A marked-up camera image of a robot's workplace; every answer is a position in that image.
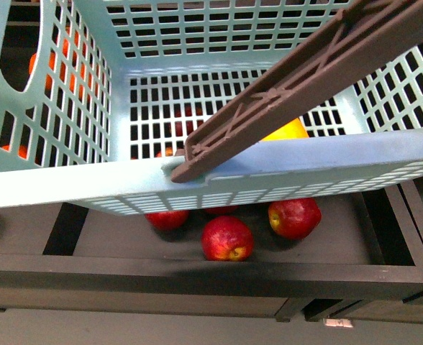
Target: brown plastic handle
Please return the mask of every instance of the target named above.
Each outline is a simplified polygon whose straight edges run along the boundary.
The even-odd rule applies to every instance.
[[[422,41],[423,0],[355,1],[191,133],[171,180],[210,171]]]

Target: plastic basket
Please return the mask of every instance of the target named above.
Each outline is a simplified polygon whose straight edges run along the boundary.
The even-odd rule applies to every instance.
[[[305,114],[314,138],[260,142],[181,184],[169,175],[184,158],[155,157],[182,148],[188,122],[197,128],[351,2],[41,1],[25,91],[0,71],[0,207],[70,201],[129,215],[422,176],[423,43]],[[0,1],[0,52],[9,6]]]

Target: gray floor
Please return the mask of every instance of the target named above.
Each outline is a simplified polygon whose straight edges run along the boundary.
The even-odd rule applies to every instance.
[[[357,321],[326,328],[250,318],[159,316],[53,310],[0,313],[0,344],[423,344],[423,325]]]

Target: orange fruit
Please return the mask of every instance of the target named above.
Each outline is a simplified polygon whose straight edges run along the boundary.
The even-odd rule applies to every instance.
[[[4,145],[3,147],[1,147],[3,150],[6,151],[10,151],[10,145]],[[18,155],[21,158],[27,159],[27,147],[25,147],[24,145],[20,145],[18,147]]]
[[[66,32],[68,33],[69,36],[71,36],[71,27],[66,27]],[[79,35],[79,33],[77,32],[77,30],[74,31],[74,44],[76,45],[76,47],[79,46],[79,40],[80,40],[81,36]],[[69,51],[69,41],[65,38],[63,40],[63,54],[67,57],[68,56],[68,51]],[[86,55],[87,52],[87,45],[85,43],[82,44],[82,54],[83,56]],[[73,61],[76,61],[77,59],[77,54],[73,54]]]
[[[34,68],[34,64],[37,58],[37,53],[33,54],[32,57],[29,59],[29,74],[31,75],[32,69]],[[50,58],[48,59],[48,65],[52,70],[55,70],[55,61],[56,61],[56,54],[54,52],[50,53]],[[60,78],[62,81],[65,79],[65,65],[61,64],[60,69]],[[52,77],[47,74],[47,77],[45,79],[45,88],[47,90],[50,90],[52,88]]]
[[[81,78],[84,79],[85,78],[85,73],[86,73],[86,68],[85,65],[82,63],[81,64]],[[69,89],[72,93],[74,93],[74,90],[76,89],[76,76],[74,74],[70,75],[70,83],[69,83]],[[82,101],[83,98],[83,86],[80,85],[79,86],[79,99]]]
[[[163,157],[162,156],[162,151],[157,152],[157,154],[155,156],[156,157]],[[166,147],[165,148],[165,156],[166,157],[173,156],[173,149],[171,147]]]

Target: red apple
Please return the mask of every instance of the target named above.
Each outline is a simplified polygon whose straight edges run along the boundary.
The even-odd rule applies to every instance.
[[[164,211],[145,214],[145,218],[157,230],[171,231],[182,226],[189,217],[189,210]]]
[[[208,214],[216,214],[221,216],[222,214],[232,213],[238,208],[239,206],[237,205],[231,205],[231,206],[204,208],[204,211],[207,212]]]
[[[233,216],[220,216],[205,225],[201,238],[207,260],[243,261],[253,250],[255,241],[244,222]]]
[[[268,213],[272,229],[287,239],[305,238],[322,219],[313,198],[274,201]]]
[[[196,115],[202,115],[202,109],[198,106],[196,107]],[[182,117],[183,114],[181,113],[181,110],[175,111],[175,117]],[[184,108],[184,116],[185,117],[191,117],[192,116],[192,108],[190,106],[186,106]],[[189,135],[194,131],[194,124],[192,121],[186,121],[186,133]],[[180,121],[175,122],[175,135],[177,137],[181,137],[183,135],[183,124]]]

